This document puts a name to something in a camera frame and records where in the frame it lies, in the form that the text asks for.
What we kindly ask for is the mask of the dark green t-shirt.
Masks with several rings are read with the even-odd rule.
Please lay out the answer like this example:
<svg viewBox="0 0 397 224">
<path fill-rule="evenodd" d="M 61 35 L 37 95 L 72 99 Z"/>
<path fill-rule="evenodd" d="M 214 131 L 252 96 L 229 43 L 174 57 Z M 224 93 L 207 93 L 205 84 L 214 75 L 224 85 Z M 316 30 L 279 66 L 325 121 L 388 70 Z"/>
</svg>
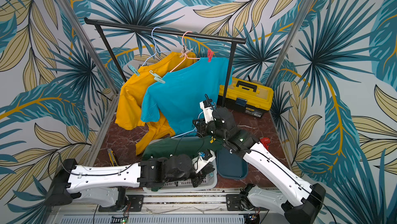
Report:
<svg viewBox="0 0 397 224">
<path fill-rule="evenodd" d="M 201 137 L 178 137 L 176 139 L 165 138 L 161 140 L 163 142 L 167 141 L 167 144 L 172 146 L 172 150 L 171 150 L 172 154 L 167 155 L 166 158 L 170 158 L 175 155 L 186 154 L 191 159 L 194 159 L 195 157 L 198 156 L 198 152 L 204 152 L 206 150 L 214 150 L 215 152 L 217 152 L 223 148 L 221 140 L 215 140 L 213 143 L 210 143 L 211 141 L 210 136 L 206 136 L 204 138 Z"/>
</svg>

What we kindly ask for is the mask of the white blue wire hanger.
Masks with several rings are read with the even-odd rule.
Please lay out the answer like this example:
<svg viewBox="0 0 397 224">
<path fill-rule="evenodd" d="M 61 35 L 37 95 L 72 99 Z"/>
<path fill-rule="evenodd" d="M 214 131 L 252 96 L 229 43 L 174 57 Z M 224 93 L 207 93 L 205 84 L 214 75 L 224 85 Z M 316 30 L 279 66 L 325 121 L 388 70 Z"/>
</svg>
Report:
<svg viewBox="0 0 397 224">
<path fill-rule="evenodd" d="M 172 138 L 172 139 L 176 139 L 176 138 L 178 138 L 178 137 L 183 137 L 183 136 L 186 136 L 186 135 L 189 135 L 189 134 L 193 134 L 193 133 L 198 134 L 198 129 L 197 129 L 197 127 L 195 127 L 195 128 L 194 128 L 193 130 L 191 130 L 191 131 L 185 132 L 185 133 L 180 134 L 180 135 L 173 136 L 173 137 L 171 137 L 171 138 Z"/>
</svg>

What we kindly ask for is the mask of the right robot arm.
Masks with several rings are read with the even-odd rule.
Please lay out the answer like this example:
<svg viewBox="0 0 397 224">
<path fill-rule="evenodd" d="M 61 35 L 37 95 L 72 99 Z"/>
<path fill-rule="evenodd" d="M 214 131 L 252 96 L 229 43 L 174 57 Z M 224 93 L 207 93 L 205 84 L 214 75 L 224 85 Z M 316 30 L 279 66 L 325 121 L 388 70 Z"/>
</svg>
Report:
<svg viewBox="0 0 397 224">
<path fill-rule="evenodd" d="M 240 194 L 249 205 L 283 215 L 290 224 L 312 224 L 324 207 L 326 191 L 294 174 L 279 162 L 250 132 L 240 129 L 227 108 L 202 107 L 203 117 L 193 121 L 197 130 L 210 136 L 230 154 L 255 167 L 279 192 L 247 186 Z"/>
</svg>

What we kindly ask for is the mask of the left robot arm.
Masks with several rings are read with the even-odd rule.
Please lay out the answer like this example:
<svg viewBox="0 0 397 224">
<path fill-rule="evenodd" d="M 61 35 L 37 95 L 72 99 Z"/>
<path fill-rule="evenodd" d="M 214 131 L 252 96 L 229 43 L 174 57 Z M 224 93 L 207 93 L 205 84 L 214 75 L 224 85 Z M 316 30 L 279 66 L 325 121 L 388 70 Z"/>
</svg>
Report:
<svg viewBox="0 0 397 224">
<path fill-rule="evenodd" d="M 215 171 L 215 158 L 208 150 L 195 158 L 181 154 L 117 167 L 81 166 L 67 159 L 58 167 L 43 204 L 53 207 L 80 201 L 113 208 L 125 205 L 127 187 L 159 190 L 167 183 L 190 181 L 196 188 Z"/>
</svg>

